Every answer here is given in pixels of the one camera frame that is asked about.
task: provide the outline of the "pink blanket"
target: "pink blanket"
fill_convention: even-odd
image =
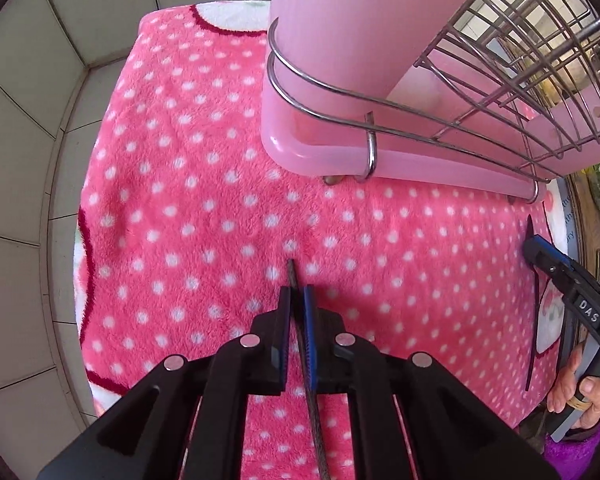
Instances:
[[[99,407],[168,354],[199,358],[243,334],[275,307],[293,257],[348,330],[396,356],[429,352],[516,425],[555,375],[556,345],[524,392],[534,294],[520,247],[528,214],[549,237],[542,205],[382,179],[326,187],[277,167],[259,137],[263,5],[177,7],[141,21],[79,216],[77,317]],[[221,28],[240,17],[252,30]],[[301,384],[296,347],[286,393],[250,399],[244,478],[312,478]],[[353,477],[345,401],[321,399],[340,480]]]

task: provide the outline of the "human hand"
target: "human hand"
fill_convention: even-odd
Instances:
[[[554,386],[546,396],[547,409],[550,412],[561,413],[567,400],[576,393],[576,370],[582,362],[582,345],[576,346],[569,356],[567,365],[558,372]],[[580,383],[580,392],[592,402],[589,409],[571,427],[572,430],[588,430],[600,420],[600,378],[587,377]]]

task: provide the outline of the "fuzzy purple sleeve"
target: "fuzzy purple sleeve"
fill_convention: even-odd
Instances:
[[[562,480],[576,480],[587,470],[596,446],[600,443],[600,422],[598,430],[581,442],[554,442],[547,435],[544,444],[544,458],[555,467]]]

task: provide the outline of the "metal wire rack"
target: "metal wire rack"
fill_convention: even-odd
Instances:
[[[453,94],[466,102],[466,111],[452,118],[436,117],[312,77],[289,62],[280,51],[275,38],[277,21],[272,23],[268,34],[271,47],[267,60],[269,81],[296,109],[320,120],[367,131],[369,154],[364,177],[373,173],[378,160],[376,132],[418,140],[487,161],[533,181],[536,195],[538,182],[561,176],[550,167],[552,157],[561,159],[568,150],[581,151],[587,142],[600,143],[600,127],[596,126],[595,120],[600,118],[600,18],[587,0],[465,1],[415,63],[435,73]],[[436,64],[436,54],[449,56],[488,78],[493,82],[493,89],[485,92],[466,79],[446,72]],[[282,87],[276,76],[276,61],[318,88],[416,114],[437,124],[436,131],[433,135],[423,135],[374,124],[372,114],[362,122],[312,110]],[[595,99],[590,98],[591,91],[588,99],[582,93],[590,86],[595,90]],[[563,121],[554,117],[552,110],[558,105],[566,108],[573,128],[566,128]],[[475,114],[487,114],[515,129],[521,142],[515,146],[502,143],[469,127],[467,121]],[[557,146],[549,146],[527,129],[528,122],[538,115],[544,116],[555,128]],[[455,137],[448,134],[450,131],[477,137],[514,157],[495,158],[467,149],[454,142]]]

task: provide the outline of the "silver rivet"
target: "silver rivet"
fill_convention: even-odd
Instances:
[[[349,332],[341,332],[336,336],[336,343],[340,346],[351,346],[356,342],[356,336]]]
[[[414,354],[411,357],[411,360],[413,361],[413,364],[420,368],[429,368],[433,363],[431,356],[429,354],[425,354],[424,352],[418,352],[417,354]]]
[[[245,334],[240,338],[240,344],[245,348],[253,348],[260,344],[260,338],[255,334]]]
[[[184,358],[181,355],[170,355],[164,360],[164,367],[169,371],[180,370],[184,366]]]

